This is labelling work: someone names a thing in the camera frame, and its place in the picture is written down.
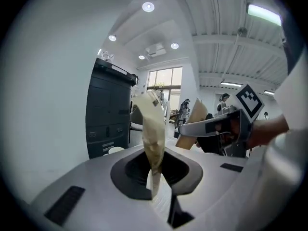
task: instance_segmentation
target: brown paper bag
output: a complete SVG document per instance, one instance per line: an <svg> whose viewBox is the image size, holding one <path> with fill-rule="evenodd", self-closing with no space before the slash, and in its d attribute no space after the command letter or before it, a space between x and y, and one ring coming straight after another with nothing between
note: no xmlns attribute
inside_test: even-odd
<svg viewBox="0 0 308 231"><path fill-rule="evenodd" d="M165 122L160 101L154 91L134 98L142 117L142 140L144 151L152 170L152 197L159 188L161 163L165 152Z"/></svg>
<svg viewBox="0 0 308 231"><path fill-rule="evenodd" d="M198 121L203 121L205 120L207 116L207 109L203 103L199 99L196 100L193 108L192 108L192 113L188 118L187 123L193 123L193 122L198 122ZM189 136L182 136L180 135L178 142L176 143L175 146L183 149L190 150L193 144L196 141L196 137L189 137Z"/></svg>

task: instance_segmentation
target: white sleeve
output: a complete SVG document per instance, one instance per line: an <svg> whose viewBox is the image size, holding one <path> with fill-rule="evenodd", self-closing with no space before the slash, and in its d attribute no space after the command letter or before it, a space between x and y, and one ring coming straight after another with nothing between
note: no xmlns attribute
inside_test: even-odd
<svg viewBox="0 0 308 231"><path fill-rule="evenodd" d="M289 129L308 128L308 56L303 50L290 75L275 92Z"/></svg>

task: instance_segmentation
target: cardboard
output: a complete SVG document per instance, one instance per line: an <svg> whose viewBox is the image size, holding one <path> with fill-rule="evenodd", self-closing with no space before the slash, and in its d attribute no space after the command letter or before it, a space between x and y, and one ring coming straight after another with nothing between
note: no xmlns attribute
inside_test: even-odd
<svg viewBox="0 0 308 231"><path fill-rule="evenodd" d="M203 121L205 120L206 116L207 116L207 108L203 103L201 103L199 99L197 99L192 108L192 112L188 118L187 123ZM175 146L186 150L190 150L195 142L196 142L196 137L180 135L178 142L176 143Z"/></svg>

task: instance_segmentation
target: ceiling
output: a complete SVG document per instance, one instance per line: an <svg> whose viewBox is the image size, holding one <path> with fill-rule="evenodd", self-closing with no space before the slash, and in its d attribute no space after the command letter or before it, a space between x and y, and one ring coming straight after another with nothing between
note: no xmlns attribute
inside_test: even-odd
<svg viewBox="0 0 308 231"><path fill-rule="evenodd" d="M144 2L155 5L142 10ZM134 0L110 31L135 60L137 69L189 59L200 87L220 89L221 81L249 81L259 93L276 90L287 76L282 29L250 16L253 3L278 13L272 0ZM247 35L238 36L245 27ZM180 48L171 49L172 42ZM161 43L166 54L138 59L145 49Z"/></svg>

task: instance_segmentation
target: human arm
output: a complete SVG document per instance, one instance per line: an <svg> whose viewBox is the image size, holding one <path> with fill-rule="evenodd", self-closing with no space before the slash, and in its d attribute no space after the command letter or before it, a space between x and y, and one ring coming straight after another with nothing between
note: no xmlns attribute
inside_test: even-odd
<svg viewBox="0 0 308 231"><path fill-rule="evenodd" d="M277 135L287 132L288 124L283 115L271 120L256 120L253 122L253 130L248 140L248 147L268 145Z"/></svg>

